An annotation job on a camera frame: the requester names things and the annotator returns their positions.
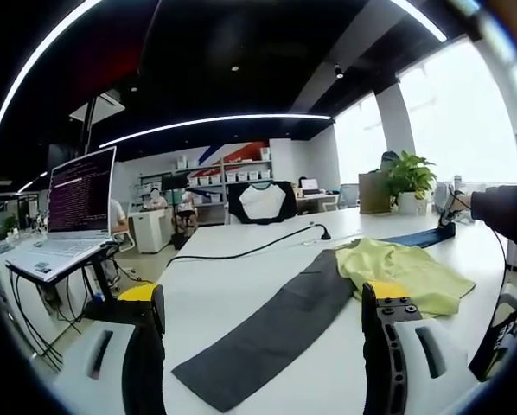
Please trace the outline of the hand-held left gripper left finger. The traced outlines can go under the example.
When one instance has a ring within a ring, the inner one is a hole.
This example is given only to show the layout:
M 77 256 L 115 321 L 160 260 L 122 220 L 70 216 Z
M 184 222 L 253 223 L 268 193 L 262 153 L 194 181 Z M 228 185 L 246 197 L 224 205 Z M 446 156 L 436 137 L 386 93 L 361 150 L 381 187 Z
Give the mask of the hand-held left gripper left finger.
M 63 355 L 53 390 L 69 414 L 164 414 L 164 294 L 132 287 L 85 307 L 92 323 Z

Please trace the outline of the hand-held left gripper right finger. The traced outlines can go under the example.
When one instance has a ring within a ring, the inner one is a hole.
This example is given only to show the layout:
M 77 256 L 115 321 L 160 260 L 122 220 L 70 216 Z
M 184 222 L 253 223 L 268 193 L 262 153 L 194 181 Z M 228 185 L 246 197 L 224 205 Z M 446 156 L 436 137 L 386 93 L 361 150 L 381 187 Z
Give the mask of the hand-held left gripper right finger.
M 479 387 L 467 352 L 399 284 L 364 283 L 361 314 L 365 414 L 453 414 Z

